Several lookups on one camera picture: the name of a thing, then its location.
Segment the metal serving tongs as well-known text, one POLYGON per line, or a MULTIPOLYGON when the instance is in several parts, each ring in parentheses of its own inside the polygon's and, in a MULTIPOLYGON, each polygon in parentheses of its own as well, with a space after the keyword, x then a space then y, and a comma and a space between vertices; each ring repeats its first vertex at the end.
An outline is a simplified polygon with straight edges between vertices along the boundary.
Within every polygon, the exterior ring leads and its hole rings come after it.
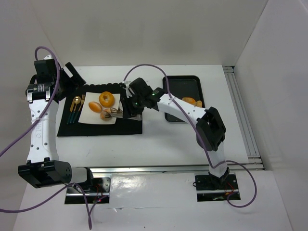
POLYGON ((121 118, 121 119, 130 119, 130 120, 136 120, 136 121, 142 121, 142 115, 137 116, 124 116, 124 112, 121 109, 115 109, 113 107, 106 108, 103 110, 103 112, 106 112, 108 116, 106 118, 121 118))

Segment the orange round bun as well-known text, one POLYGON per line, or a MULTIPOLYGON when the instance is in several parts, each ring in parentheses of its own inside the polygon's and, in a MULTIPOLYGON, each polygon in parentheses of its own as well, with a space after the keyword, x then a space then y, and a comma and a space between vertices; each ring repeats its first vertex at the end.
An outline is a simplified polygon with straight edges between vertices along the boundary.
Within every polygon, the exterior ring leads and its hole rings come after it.
POLYGON ((100 113, 103 110, 101 104, 98 102, 89 102, 88 106, 89 109, 95 113, 100 113))

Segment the orange ring donut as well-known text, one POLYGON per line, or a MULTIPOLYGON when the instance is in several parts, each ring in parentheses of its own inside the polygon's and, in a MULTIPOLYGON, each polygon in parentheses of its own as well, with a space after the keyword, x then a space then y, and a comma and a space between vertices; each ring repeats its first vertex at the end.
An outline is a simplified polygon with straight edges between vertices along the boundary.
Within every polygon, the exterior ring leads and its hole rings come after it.
POLYGON ((112 93, 104 91, 99 96, 99 102, 103 107, 110 108, 114 105, 115 98, 112 93))

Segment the pale small round bun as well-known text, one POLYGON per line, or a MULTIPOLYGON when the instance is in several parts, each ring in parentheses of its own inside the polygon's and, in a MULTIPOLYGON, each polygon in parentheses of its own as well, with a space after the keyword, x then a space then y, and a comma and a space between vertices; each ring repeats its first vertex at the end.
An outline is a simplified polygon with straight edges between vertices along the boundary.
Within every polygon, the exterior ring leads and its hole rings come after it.
POLYGON ((100 113, 100 118, 104 121, 112 119, 113 117, 111 115, 111 109, 110 108, 103 109, 100 113))

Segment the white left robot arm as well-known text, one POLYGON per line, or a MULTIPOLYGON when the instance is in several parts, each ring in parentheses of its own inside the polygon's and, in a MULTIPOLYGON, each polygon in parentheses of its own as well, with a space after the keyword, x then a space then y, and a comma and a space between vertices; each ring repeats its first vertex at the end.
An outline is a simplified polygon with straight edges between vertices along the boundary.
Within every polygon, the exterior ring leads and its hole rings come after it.
POLYGON ((65 66, 70 77, 51 57, 34 62, 36 74, 26 89, 31 112, 31 143, 26 164, 18 167, 18 174, 34 188, 77 183, 84 190, 93 185, 88 167, 72 167, 60 161, 56 148, 56 115, 59 101, 85 85, 84 79, 71 63, 65 66))

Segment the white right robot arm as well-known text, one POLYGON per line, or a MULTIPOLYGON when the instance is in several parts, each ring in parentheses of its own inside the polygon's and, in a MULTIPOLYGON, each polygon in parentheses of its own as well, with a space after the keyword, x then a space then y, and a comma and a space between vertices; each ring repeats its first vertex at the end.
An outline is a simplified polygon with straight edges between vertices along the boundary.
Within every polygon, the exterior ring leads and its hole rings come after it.
POLYGON ((206 154, 210 164, 209 175, 214 185, 224 183, 229 168, 223 149, 226 128, 218 110, 197 107, 178 99, 162 88, 152 89, 142 78, 124 81, 126 96, 121 100, 123 118, 142 114, 145 108, 167 113, 190 124, 196 133, 196 140, 206 154))

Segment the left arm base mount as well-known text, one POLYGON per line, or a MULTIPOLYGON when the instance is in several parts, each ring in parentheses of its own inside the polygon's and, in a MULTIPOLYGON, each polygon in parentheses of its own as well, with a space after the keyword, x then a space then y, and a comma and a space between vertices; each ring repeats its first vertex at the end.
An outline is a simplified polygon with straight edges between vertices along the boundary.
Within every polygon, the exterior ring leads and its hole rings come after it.
MULTIPOLYGON (((85 192, 88 204, 108 204, 110 202, 111 175, 103 175, 102 177, 94 177, 92 185, 85 186, 81 184, 85 192)), ((65 205, 81 205, 85 204, 82 191, 77 186, 70 187, 66 190, 65 205)))

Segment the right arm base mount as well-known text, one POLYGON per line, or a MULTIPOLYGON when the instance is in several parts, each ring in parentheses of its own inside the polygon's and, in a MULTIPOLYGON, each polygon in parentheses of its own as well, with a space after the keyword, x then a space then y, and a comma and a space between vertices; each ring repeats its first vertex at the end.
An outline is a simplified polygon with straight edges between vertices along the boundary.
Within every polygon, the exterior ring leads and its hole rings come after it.
POLYGON ((235 174, 230 174, 222 185, 215 185, 208 174, 195 174, 193 187, 196 189, 197 202, 216 202, 240 200, 239 186, 235 174))

